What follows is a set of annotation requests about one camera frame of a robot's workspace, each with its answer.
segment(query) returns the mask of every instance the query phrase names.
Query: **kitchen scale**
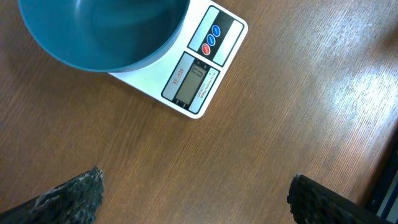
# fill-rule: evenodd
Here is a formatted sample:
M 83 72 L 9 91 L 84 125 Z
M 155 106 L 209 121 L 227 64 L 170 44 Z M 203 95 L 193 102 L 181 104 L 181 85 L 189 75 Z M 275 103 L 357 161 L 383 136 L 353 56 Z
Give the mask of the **kitchen scale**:
M 205 113 L 248 32 L 244 20 L 210 0 L 191 0 L 161 58 L 112 76 L 191 117 Z

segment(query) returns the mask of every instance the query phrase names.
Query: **wooden table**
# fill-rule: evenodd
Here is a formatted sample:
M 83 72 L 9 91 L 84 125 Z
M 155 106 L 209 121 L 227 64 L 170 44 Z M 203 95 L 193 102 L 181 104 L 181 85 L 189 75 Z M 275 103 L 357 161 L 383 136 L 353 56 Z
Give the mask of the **wooden table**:
M 96 223 L 293 223 L 302 173 L 357 202 L 398 112 L 397 1 L 219 0 L 249 33 L 188 119 L 70 68 L 0 2 L 0 212 L 97 164 Z

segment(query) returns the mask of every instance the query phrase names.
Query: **button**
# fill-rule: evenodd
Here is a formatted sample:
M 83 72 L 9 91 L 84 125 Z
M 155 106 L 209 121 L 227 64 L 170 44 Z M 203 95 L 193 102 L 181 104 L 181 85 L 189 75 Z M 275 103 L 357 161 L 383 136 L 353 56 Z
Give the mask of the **button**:
M 216 38 L 213 35 L 211 35 L 211 34 L 207 35 L 207 43 L 210 46 L 216 45 Z
M 218 25 L 214 25 L 214 26 L 211 28 L 211 32 L 213 33 L 213 35 L 214 35 L 215 37 L 219 37 L 220 34 L 221 34 L 221 30 L 220 30 L 220 28 L 218 27 Z
M 201 46 L 201 51 L 205 54 L 205 55 L 209 55 L 210 54 L 210 46 L 208 44 L 203 44 Z

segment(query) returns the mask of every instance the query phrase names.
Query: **red button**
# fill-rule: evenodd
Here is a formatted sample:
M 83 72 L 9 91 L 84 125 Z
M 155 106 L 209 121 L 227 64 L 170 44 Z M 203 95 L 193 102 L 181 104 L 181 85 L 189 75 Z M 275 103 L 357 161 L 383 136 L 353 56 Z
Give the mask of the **red button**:
M 205 54 L 205 55 L 209 55 L 210 54 L 210 46 L 208 44 L 203 44 L 201 46 L 201 51 Z

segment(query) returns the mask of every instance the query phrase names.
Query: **blue button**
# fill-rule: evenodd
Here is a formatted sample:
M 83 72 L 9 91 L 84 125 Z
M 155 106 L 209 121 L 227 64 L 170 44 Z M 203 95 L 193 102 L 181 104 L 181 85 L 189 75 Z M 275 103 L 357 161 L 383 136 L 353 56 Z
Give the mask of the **blue button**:
M 207 35 L 207 43 L 210 46 L 216 45 L 216 38 L 213 35 L 211 35 L 211 34 Z
M 220 31 L 220 28 L 218 27 L 218 25 L 214 25 L 214 26 L 211 28 L 211 32 L 213 33 L 213 35 L 214 35 L 215 37 L 219 37 L 220 34 L 221 34 L 221 31 Z

